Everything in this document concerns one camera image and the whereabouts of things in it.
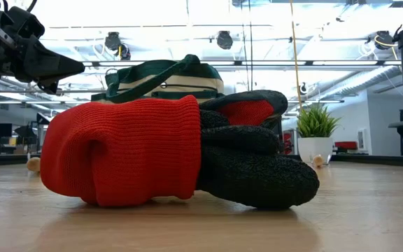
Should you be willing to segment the wooden handled garden tool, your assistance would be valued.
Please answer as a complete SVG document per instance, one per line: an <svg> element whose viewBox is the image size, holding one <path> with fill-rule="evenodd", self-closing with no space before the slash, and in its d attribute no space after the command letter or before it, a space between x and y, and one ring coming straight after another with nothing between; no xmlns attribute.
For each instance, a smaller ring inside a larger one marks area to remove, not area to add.
<svg viewBox="0 0 403 252"><path fill-rule="evenodd" d="M27 160L26 167L31 172L40 172L41 159L39 157L31 157Z"/></svg>
<svg viewBox="0 0 403 252"><path fill-rule="evenodd" d="M330 157L329 157L329 155L327 155L327 156L325 156L325 157L323 157L322 155L316 155L316 156L314 156L313 158L312 158L312 165L314 166L314 167L317 167L317 168L319 168L319 167L323 167L323 166L325 166L325 165L328 165L329 164L329 161L330 161Z"/></svg>

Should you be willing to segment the red black garden glove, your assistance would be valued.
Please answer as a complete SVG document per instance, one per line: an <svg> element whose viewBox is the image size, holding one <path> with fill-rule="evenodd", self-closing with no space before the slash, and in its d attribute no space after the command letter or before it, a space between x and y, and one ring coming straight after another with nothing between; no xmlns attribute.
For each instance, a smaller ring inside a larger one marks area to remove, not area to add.
<svg viewBox="0 0 403 252"><path fill-rule="evenodd" d="M41 180L54 193L101 207L187 200L198 190L256 208L298 206L316 196L320 182L306 163L278 153L272 127L287 107L272 90L203 103L188 95L82 104L49 124Z"/></svg>

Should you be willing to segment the cream green canvas gardening bag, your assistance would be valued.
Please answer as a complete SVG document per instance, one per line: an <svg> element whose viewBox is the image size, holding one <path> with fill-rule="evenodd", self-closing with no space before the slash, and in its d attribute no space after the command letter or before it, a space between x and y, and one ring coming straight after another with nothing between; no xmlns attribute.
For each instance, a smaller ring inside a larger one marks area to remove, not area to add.
<svg viewBox="0 0 403 252"><path fill-rule="evenodd" d="M93 102L120 104L136 99L176 100L192 95L199 103L223 95L218 71L196 55L180 61L151 60L105 76L107 90L91 96Z"/></svg>

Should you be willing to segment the long ceiling light strip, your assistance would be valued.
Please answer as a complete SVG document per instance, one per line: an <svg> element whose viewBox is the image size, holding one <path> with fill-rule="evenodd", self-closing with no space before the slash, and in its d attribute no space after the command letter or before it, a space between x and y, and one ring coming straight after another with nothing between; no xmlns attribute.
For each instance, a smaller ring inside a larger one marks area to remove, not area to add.
<svg viewBox="0 0 403 252"><path fill-rule="evenodd" d="M103 62L83 62L86 67L130 67L137 64L142 64L143 61L103 61ZM277 60L277 61L201 61L201 63L210 64L212 66L282 66L290 67L295 65L292 60ZM400 60L307 60L298 61L300 66L340 66L340 67L366 67L366 66L400 66Z"/></svg>

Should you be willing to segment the green plant in white pot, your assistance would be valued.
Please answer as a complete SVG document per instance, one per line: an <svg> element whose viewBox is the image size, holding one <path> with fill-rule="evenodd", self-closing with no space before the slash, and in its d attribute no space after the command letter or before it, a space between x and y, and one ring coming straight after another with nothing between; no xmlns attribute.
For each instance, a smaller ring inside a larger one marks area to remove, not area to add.
<svg viewBox="0 0 403 252"><path fill-rule="evenodd" d="M297 118L298 151L302 161L312 165L316 155L323 157L333 153L332 133L339 126L339 118L334 118L327 108L313 105L299 112Z"/></svg>

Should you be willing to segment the red seat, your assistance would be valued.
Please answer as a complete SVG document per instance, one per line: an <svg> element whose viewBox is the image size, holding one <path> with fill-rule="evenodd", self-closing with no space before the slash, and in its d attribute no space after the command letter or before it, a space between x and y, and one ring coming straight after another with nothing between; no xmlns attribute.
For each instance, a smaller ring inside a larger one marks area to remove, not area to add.
<svg viewBox="0 0 403 252"><path fill-rule="evenodd" d="M358 149L358 145L355 141L336 141L334 146L337 149L337 152L348 152L355 151Z"/></svg>

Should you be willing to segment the black aluminium table frame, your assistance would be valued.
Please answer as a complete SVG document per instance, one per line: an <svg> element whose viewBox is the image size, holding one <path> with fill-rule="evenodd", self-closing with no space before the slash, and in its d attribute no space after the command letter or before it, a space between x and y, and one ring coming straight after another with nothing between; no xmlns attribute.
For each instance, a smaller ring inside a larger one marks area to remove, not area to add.
<svg viewBox="0 0 403 252"><path fill-rule="evenodd" d="M25 163L26 161L27 155L0 155L0 165L19 165ZM330 161L403 167L403 156L333 155Z"/></svg>

